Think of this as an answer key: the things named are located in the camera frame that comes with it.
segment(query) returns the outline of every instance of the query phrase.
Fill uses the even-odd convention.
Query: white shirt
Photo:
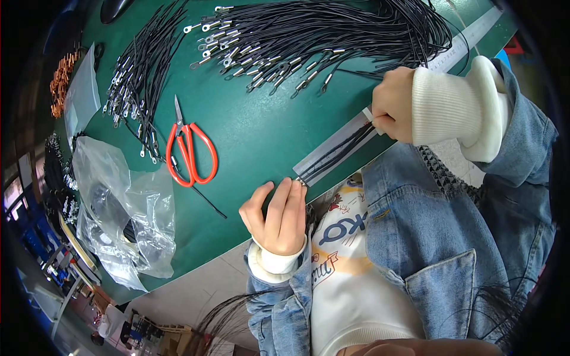
[[[122,326],[125,321],[127,321],[127,316],[113,305],[109,304],[105,311],[105,315],[101,317],[101,322],[99,323],[97,331],[102,338],[108,338],[119,326]]]
[[[367,203],[359,173],[334,193],[312,238],[311,353],[334,356],[378,339],[424,338],[410,297],[366,254]]]

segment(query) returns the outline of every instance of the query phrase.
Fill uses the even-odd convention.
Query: denim jacket
[[[411,145],[395,144],[362,170],[368,258],[410,297],[428,339],[497,342],[501,328],[485,315],[490,306],[477,291],[503,286],[525,301],[554,239],[548,176],[556,129],[520,93],[512,72],[493,64],[513,114],[497,157],[474,162],[487,173],[478,191],[436,181],[425,164],[431,152]],[[278,285],[250,272],[248,292],[278,287],[247,306],[263,354],[310,355],[310,243],[299,266]]]

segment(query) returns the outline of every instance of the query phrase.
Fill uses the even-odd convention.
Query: white sleeve cuff
[[[247,261],[251,273],[258,279],[268,283],[281,283],[291,278],[299,268],[298,257],[307,246],[307,237],[299,252],[291,256],[281,256],[261,247],[255,238],[247,253]]]
[[[491,162],[512,116],[503,78],[478,56],[465,78],[417,68],[412,87],[412,139],[428,145],[457,138],[470,161]]]

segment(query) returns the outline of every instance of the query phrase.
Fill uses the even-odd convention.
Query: steel ruler
[[[497,7],[491,8],[487,11],[483,16],[475,20],[472,24],[467,26],[461,33],[465,36],[467,43],[463,39],[461,34],[456,35],[451,40],[451,49],[447,52],[440,53],[439,55],[435,56],[432,60],[428,61],[427,67],[431,71],[435,72],[443,72],[447,73],[450,69],[453,68],[454,65],[459,63],[459,61],[467,55],[467,46],[469,49],[472,49],[479,41],[491,30],[491,28],[495,25],[497,20],[501,17],[502,11],[499,10]],[[311,152],[308,156],[303,158],[302,161],[297,163],[293,170],[297,175],[304,172],[307,168],[313,165],[314,162],[317,162],[323,155],[329,152],[332,148],[339,144],[339,142],[343,142],[348,137],[350,137],[358,128],[362,127],[367,121],[372,120],[371,114],[371,107],[370,105],[364,108],[361,112],[359,112],[352,120],[348,121],[343,127],[341,127],[337,132],[335,132],[332,136],[330,136],[326,141],[324,141],[319,147],[317,147],[313,152]],[[321,174],[317,175],[315,178],[311,179],[305,184],[312,186],[316,182],[318,182],[321,178],[327,175],[331,170],[336,168],[339,164],[341,164],[345,159],[347,159],[350,155],[354,152],[359,150],[364,144],[374,137],[376,133],[382,135],[384,132],[376,129],[377,132],[372,131],[369,135],[367,135],[358,145],[356,145],[346,156],[344,156],[341,160],[339,160],[336,164],[332,167],[327,169],[326,171],[322,172]],[[310,171],[318,169],[319,166],[328,162],[329,159],[333,159],[335,156],[335,152],[331,153],[326,159],[319,162],[318,165],[313,167]]]

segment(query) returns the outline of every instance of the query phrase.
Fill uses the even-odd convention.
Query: plastic bag
[[[94,48],[95,43],[91,45],[71,81],[63,103],[63,117],[66,121],[67,141],[70,147],[73,136],[83,131],[93,115],[101,108],[99,88],[93,69],[95,64]]]
[[[174,196],[166,166],[130,171],[120,149],[91,137],[77,139],[73,166],[83,202],[78,238],[113,279],[146,291],[137,272],[172,277]]]

